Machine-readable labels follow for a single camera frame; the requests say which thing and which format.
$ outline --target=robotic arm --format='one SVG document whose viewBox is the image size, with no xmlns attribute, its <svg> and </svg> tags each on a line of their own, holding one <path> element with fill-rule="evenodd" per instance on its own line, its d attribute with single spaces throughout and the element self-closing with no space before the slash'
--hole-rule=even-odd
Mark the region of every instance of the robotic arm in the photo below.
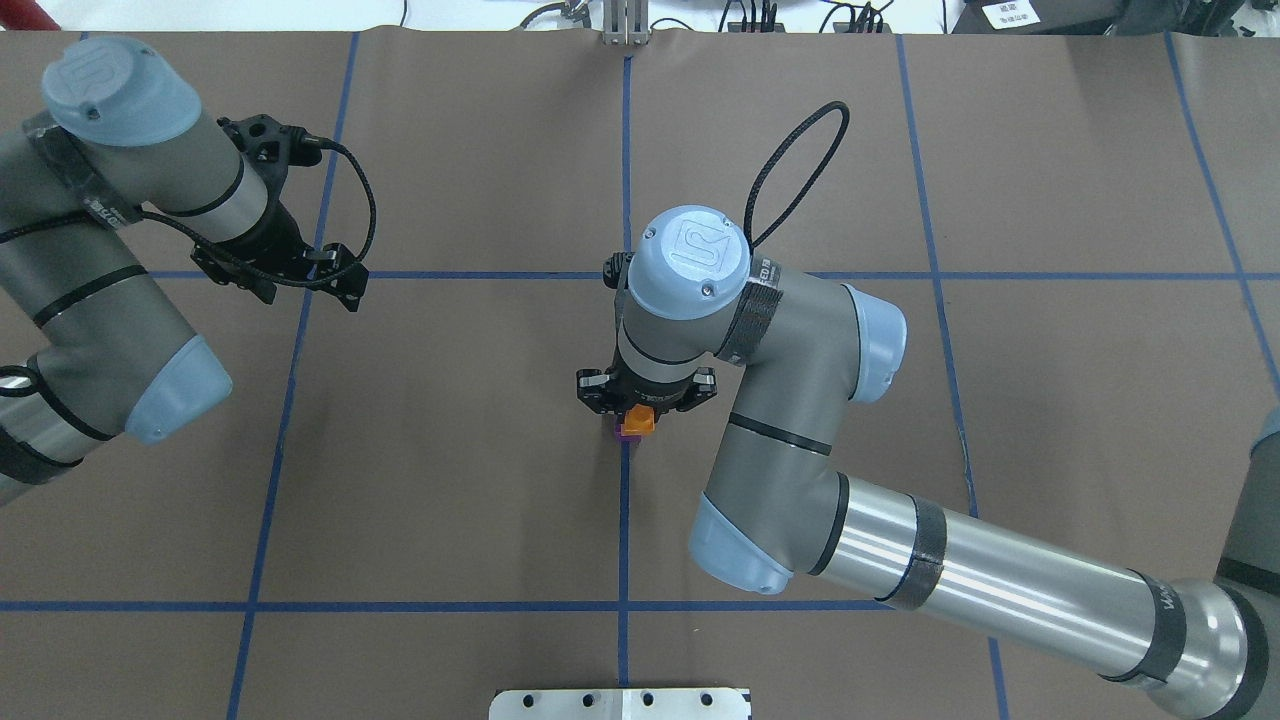
<svg viewBox="0 0 1280 720">
<path fill-rule="evenodd" d="M 125 37 L 70 46 L 42 91 L 47 110 L 0 135 L 0 286 L 50 341 L 0 368 L 0 505 L 122 432 L 159 442 L 230 393 L 115 231 L 143 218 L 182 229 L 214 282 L 264 302 L 287 284 L 355 311 L 367 281 L 367 242 L 358 256 L 312 251 L 280 204 L 289 164 L 315 165 L 323 149 L 349 159 L 342 146 L 266 115 L 215 123 L 163 58 Z"/>
<path fill-rule="evenodd" d="M 845 404 L 888 389 L 905 319 L 750 250 L 709 208 L 659 215 L 634 258 L 605 266 L 618 291 L 613 366 L 579 373 L 588 406 L 630 420 L 714 392 L 705 352 L 746 365 L 689 543 L 705 571 L 763 594 L 806 571 L 1082 664 L 1178 717 L 1276 716 L 1280 411 L 1215 582 L 1108 566 L 828 468 Z"/>
</svg>

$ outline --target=silver metal tube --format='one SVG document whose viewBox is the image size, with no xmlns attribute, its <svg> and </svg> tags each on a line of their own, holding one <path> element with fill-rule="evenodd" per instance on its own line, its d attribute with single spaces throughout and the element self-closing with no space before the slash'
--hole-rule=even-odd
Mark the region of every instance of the silver metal tube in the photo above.
<svg viewBox="0 0 1280 720">
<path fill-rule="evenodd" d="M 1142 661 L 1155 607 L 1135 573 L 968 515 L 945 515 L 946 560 L 922 612 L 1016 639 L 1103 675 L 1128 673 Z M 910 497 L 851 479 L 845 528 L 822 577 L 877 597 L 888 594 L 906 573 L 915 524 Z"/>
</svg>

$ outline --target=black strap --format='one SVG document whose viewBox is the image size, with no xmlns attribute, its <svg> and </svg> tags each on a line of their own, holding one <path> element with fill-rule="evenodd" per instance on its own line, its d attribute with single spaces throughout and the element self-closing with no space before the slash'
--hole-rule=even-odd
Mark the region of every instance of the black strap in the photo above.
<svg viewBox="0 0 1280 720">
<path fill-rule="evenodd" d="M 897 610 L 916 610 L 938 587 L 947 553 L 947 516 L 942 507 L 923 497 L 908 496 L 915 503 L 915 542 L 902 579 L 884 597 L 876 600 Z"/>
<path fill-rule="evenodd" d="M 773 260 L 763 255 L 751 260 L 751 274 L 739 296 L 733 322 L 730 323 L 716 357 L 733 365 L 745 365 L 755 355 L 773 322 L 773 313 L 782 302 L 782 291 L 778 290 L 781 279 L 782 266 Z"/>
<path fill-rule="evenodd" d="M 93 295 L 95 292 L 101 292 L 113 284 L 125 281 L 137 275 L 147 274 L 146 268 L 142 265 L 128 265 L 125 268 L 119 268 L 111 270 L 110 273 L 101 275 L 99 278 L 91 279 L 87 283 L 77 287 L 76 290 L 68 292 L 67 295 L 59 297 L 58 300 L 50 302 L 45 307 L 36 313 L 31 322 L 36 323 L 37 328 L 44 328 L 45 323 L 52 320 L 58 314 L 65 313 L 72 305 L 76 305 L 81 300 Z"/>
<path fill-rule="evenodd" d="M 1151 632 L 1151 644 L 1133 670 L 1124 675 L 1100 675 L 1100 678 L 1112 683 L 1128 683 L 1140 675 L 1167 683 L 1170 673 L 1178 666 L 1187 648 L 1187 610 L 1183 607 L 1183 598 L 1169 583 L 1148 578 L 1137 570 L 1133 573 L 1147 583 L 1156 606 L 1156 625 Z"/>
<path fill-rule="evenodd" d="M 794 445 L 800 450 L 808 450 L 809 452 L 817 452 L 818 455 L 831 455 L 831 446 L 824 442 L 818 442 L 815 439 L 810 439 L 804 436 L 797 436 L 792 432 L 783 430 L 782 428 L 776 428 L 768 423 L 753 420 L 746 415 L 730 413 L 728 424 L 737 425 L 744 430 L 751 430 L 753 433 L 762 434 L 768 438 L 773 438 L 778 442 Z"/>
</svg>

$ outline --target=black band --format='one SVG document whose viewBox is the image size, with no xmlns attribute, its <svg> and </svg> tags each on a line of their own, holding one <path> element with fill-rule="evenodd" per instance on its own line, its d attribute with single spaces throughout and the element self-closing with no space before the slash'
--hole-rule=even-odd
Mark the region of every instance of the black band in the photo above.
<svg viewBox="0 0 1280 720">
<path fill-rule="evenodd" d="M 1148 578 L 1137 570 L 1139 578 L 1147 583 L 1151 591 L 1151 600 L 1156 605 L 1156 625 L 1151 630 L 1151 644 L 1142 660 L 1124 675 L 1098 675 L 1111 683 L 1128 683 L 1139 675 L 1169 682 L 1169 675 L 1183 659 L 1187 650 L 1187 610 L 1183 607 L 1183 598 L 1178 596 L 1164 580 Z"/>
<path fill-rule="evenodd" d="M 804 436 L 797 436 L 795 433 L 783 430 L 782 428 L 774 428 L 768 423 L 753 420 L 745 415 L 739 415 L 737 413 L 728 414 L 728 424 L 737 425 L 744 430 L 751 430 L 753 433 L 762 434 L 768 438 L 773 438 L 778 442 L 794 445 L 800 450 L 808 450 L 809 452 L 817 452 L 818 455 L 831 455 L 831 446 L 824 442 L 809 439 Z"/>
<path fill-rule="evenodd" d="M 773 260 L 763 255 L 751 260 L 751 274 L 739 296 L 737 310 L 716 357 L 733 365 L 745 365 L 751 359 L 782 302 L 782 291 L 778 290 L 781 278 L 782 266 Z"/>
<path fill-rule="evenodd" d="M 241 159 L 241 167 L 236 172 L 236 182 L 228 186 L 227 190 L 224 190 L 223 193 L 219 195 L 212 202 L 206 202 L 200 208 L 196 208 L 195 210 L 183 210 L 180 213 L 175 213 L 173 210 L 165 210 L 164 208 L 161 208 L 160 211 L 164 213 L 165 215 L 169 215 L 170 218 L 195 218 L 196 215 L 204 215 L 205 213 L 212 210 L 214 208 L 218 208 L 223 202 L 227 202 L 227 200 L 229 200 L 232 195 L 236 195 L 236 191 L 239 190 L 239 183 L 243 179 L 244 179 L 244 160 Z"/>
<path fill-rule="evenodd" d="M 37 366 L 35 356 L 27 361 L 27 366 L 35 370 L 37 375 L 40 374 L 40 368 Z M 41 375 L 40 383 L 36 387 L 40 391 L 40 397 L 44 397 L 45 402 L 49 404 L 49 409 L 58 413 L 59 418 L 65 420 L 68 425 L 79 430 L 84 437 L 93 438 L 99 442 L 106 442 L 115 437 L 99 430 L 84 420 L 81 420 L 79 416 L 76 413 L 72 413 L 72 409 L 54 393 L 52 388 L 49 387 L 49 383 L 45 382 L 44 375 Z"/>
<path fill-rule="evenodd" d="M 1280 575 L 1257 565 L 1224 556 L 1217 562 L 1217 577 L 1280 597 Z"/>
<path fill-rule="evenodd" d="M 915 542 L 902 579 L 884 597 L 876 600 L 897 610 L 916 610 L 938 587 L 947 555 L 947 516 L 942 507 L 923 497 L 908 496 L 915 503 Z"/>
<path fill-rule="evenodd" d="M 827 536 L 827 547 L 822 548 L 822 557 L 818 564 L 809 570 L 810 575 L 820 575 L 827 569 L 827 564 L 836 555 L 840 546 L 840 536 L 845 533 L 845 516 L 849 515 L 849 478 L 844 473 L 836 473 L 840 478 L 840 500 L 836 505 L 836 520 L 831 524 L 831 534 Z"/>
<path fill-rule="evenodd" d="M 40 313 L 36 313 L 31 318 L 31 322 L 36 323 L 37 328 L 42 328 L 45 327 L 45 323 L 52 320 L 55 315 L 58 315 L 59 313 L 65 313 L 72 305 L 76 305 L 77 302 L 84 300 L 86 297 L 93 295 L 95 292 L 101 292 L 120 281 L 125 281 L 132 277 L 145 275 L 145 274 L 147 274 L 147 270 L 142 265 L 129 265 L 125 268 L 111 270 L 110 273 L 100 278 L 88 281 L 87 283 L 77 287 L 76 290 L 68 292 L 67 295 L 59 297 L 58 300 L 50 302 L 49 305 L 45 305 L 45 307 Z"/>
<path fill-rule="evenodd" d="M 1235 688 L 1235 694 L 1221 710 L 1202 720 L 1239 720 L 1244 717 L 1253 703 L 1262 694 L 1262 687 L 1267 682 L 1267 671 L 1271 667 L 1271 647 L 1267 642 L 1267 629 L 1258 618 L 1258 611 L 1238 591 L 1226 585 L 1217 585 L 1231 598 L 1235 609 L 1240 612 L 1240 624 L 1244 625 L 1244 641 L 1248 647 L 1248 656 L 1244 660 L 1244 676 L 1240 678 L 1240 687 Z"/>
<path fill-rule="evenodd" d="M 657 363 L 659 365 L 671 365 L 671 366 L 687 365 L 687 364 L 698 360 L 699 357 L 701 357 L 701 354 L 694 355 L 689 360 L 663 360 L 662 357 L 654 357 L 653 355 L 649 355 L 648 352 L 645 352 L 643 347 L 640 347 L 639 345 L 636 345 L 636 341 L 631 340 L 631 333 L 627 332 L 627 323 L 626 323 L 626 320 L 622 322 L 622 337 L 627 338 L 627 342 L 631 343 L 631 347 L 635 348 L 635 351 L 639 352 L 641 357 L 644 357 L 645 360 L 649 360 L 652 363 Z"/>
<path fill-rule="evenodd" d="M 0 427 L 0 473 L 28 486 L 41 486 L 79 465 L 45 457 L 26 442 L 18 442 Z"/>
</svg>

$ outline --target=white label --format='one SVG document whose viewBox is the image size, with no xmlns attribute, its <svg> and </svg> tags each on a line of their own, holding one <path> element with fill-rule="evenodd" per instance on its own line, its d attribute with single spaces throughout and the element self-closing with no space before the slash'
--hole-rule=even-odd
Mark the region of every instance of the white label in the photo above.
<svg viewBox="0 0 1280 720">
<path fill-rule="evenodd" d="M 987 13 L 991 27 L 996 29 L 1023 27 L 1039 22 L 1039 15 L 1036 14 L 1036 8 L 1032 8 L 1030 0 L 1011 0 L 1009 3 L 983 5 L 982 12 Z"/>
</svg>

